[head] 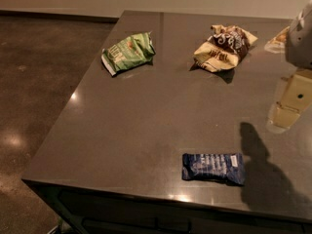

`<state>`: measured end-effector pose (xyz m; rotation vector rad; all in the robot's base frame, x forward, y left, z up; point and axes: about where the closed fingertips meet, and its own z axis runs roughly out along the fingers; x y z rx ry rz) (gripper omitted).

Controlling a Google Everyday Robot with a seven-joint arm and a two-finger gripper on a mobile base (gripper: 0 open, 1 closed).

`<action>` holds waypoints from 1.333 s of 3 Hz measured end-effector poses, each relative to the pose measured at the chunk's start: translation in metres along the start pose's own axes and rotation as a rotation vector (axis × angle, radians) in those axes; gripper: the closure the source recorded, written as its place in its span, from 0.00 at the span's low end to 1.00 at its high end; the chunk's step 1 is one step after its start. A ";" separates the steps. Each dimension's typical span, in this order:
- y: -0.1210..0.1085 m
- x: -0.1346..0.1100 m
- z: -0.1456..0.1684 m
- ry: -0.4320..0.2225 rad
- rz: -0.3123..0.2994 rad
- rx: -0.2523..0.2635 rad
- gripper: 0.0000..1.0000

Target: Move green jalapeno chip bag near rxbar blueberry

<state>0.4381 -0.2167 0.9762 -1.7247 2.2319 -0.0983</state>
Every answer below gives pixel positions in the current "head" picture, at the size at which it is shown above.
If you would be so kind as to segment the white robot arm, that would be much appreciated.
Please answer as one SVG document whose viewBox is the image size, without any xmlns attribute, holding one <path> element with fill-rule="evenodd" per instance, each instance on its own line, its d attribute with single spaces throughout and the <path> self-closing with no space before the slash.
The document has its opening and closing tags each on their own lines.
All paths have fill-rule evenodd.
<svg viewBox="0 0 312 234">
<path fill-rule="evenodd" d="M 281 134 L 312 104 L 312 1 L 290 26 L 265 44 L 264 50 L 284 54 L 286 61 L 296 67 L 289 78 L 280 79 L 268 113 L 267 129 Z"/>
</svg>

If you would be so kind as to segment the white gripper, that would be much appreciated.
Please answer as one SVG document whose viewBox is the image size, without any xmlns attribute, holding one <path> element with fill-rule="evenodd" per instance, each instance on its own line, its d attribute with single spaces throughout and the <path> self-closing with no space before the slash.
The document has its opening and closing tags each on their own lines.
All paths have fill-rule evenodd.
<svg viewBox="0 0 312 234">
<path fill-rule="evenodd" d="M 291 128 L 312 103 L 312 70 L 298 69 L 288 80 L 280 103 L 271 105 L 266 128 L 273 134 L 281 134 Z"/>
</svg>

